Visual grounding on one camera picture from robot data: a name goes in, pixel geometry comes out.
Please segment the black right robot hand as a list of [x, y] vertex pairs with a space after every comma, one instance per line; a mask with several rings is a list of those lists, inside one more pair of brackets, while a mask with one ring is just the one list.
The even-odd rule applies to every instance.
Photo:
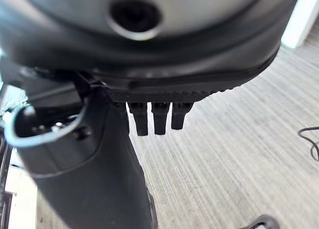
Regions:
[[72, 229], [155, 229], [129, 137], [182, 129], [195, 102], [276, 57], [297, 0], [0, 0], [2, 80], [23, 89], [4, 128]]

